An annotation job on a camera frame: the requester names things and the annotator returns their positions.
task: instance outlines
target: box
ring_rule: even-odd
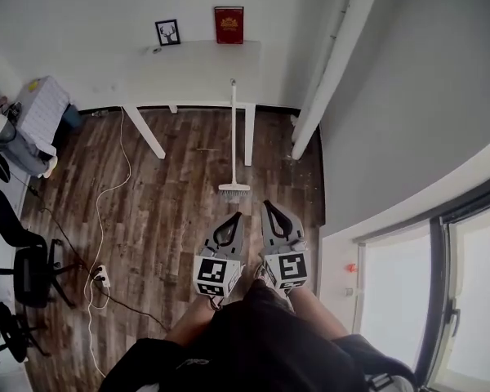
[[[242,266],[238,260],[194,257],[194,289],[201,295],[227,297],[241,274]]]
[[[303,286],[310,269],[310,254],[289,252],[265,256],[265,267],[275,289],[290,289]]]

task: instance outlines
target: baseboard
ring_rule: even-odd
[[[85,110],[79,110],[78,113],[81,115],[87,116],[89,114],[93,114],[93,113],[99,112],[101,110],[107,110],[108,112],[119,112],[120,106],[107,106],[107,107],[98,108],[98,109],[85,109]]]
[[[142,110],[152,110],[152,109],[169,109],[169,106],[164,105],[164,106],[142,106]],[[178,109],[230,109],[222,106],[182,106],[178,105]],[[104,108],[99,108],[99,109],[86,109],[86,110],[80,110],[79,113],[81,115],[90,115],[93,114],[94,112],[98,112],[99,110],[107,110],[108,112],[119,112],[120,111],[120,106],[108,106]],[[285,106],[269,106],[269,105],[256,105],[256,112],[261,111],[261,112],[267,112],[269,114],[287,114],[287,115],[293,115],[293,116],[300,116],[300,111],[301,109],[296,109],[296,108],[288,108]]]
[[[316,127],[314,133],[318,136],[318,152],[319,152],[319,165],[321,167],[321,187],[323,188],[323,202],[321,204],[321,213],[323,217],[323,222],[320,222],[321,225],[325,225],[327,223],[327,208],[325,205],[325,170],[323,169],[323,142],[321,141],[321,124]]]
[[[293,116],[300,116],[301,109],[288,108],[285,106],[269,106],[269,105],[256,105],[256,112],[268,112],[270,114],[288,114]]]

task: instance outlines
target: black chair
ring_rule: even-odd
[[[55,263],[55,246],[61,245],[58,239],[51,241],[49,257],[47,259],[47,244],[38,234],[29,232],[22,227],[16,217],[6,195],[0,190],[0,234],[4,241],[16,251],[13,269],[0,269],[0,275],[12,274],[15,297],[23,305],[33,308],[45,308],[50,301],[49,291],[51,285],[64,299],[65,303],[74,308],[74,304],[65,295],[58,284],[56,276],[79,267],[72,264],[58,269],[60,263]]]
[[[34,346],[42,356],[49,357],[50,354],[42,350],[31,333],[46,328],[45,325],[30,327],[24,315],[12,315],[9,308],[0,302],[0,337],[4,340],[4,344],[0,345],[0,353],[9,349],[15,360],[22,363],[27,356],[27,349]]]

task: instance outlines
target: table leg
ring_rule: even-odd
[[[127,112],[129,118],[131,118],[131,120],[133,121],[135,127],[138,129],[140,134],[147,141],[149,147],[154,151],[156,156],[160,159],[164,159],[165,151],[163,151],[162,146],[156,140],[156,137],[154,136],[153,132],[149,129],[147,123],[145,123],[145,120],[141,117],[138,108],[135,105],[123,105],[123,108]]]
[[[252,165],[252,144],[254,142],[254,117],[256,116],[256,105],[247,103],[245,105],[245,165]]]

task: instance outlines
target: window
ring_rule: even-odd
[[[428,312],[430,227],[392,234],[363,250],[359,331],[382,353],[415,368]]]
[[[359,331],[424,390],[490,392],[490,180],[357,241]]]
[[[449,298],[457,311],[431,385],[490,392],[490,209],[448,224],[447,231],[453,260]]]

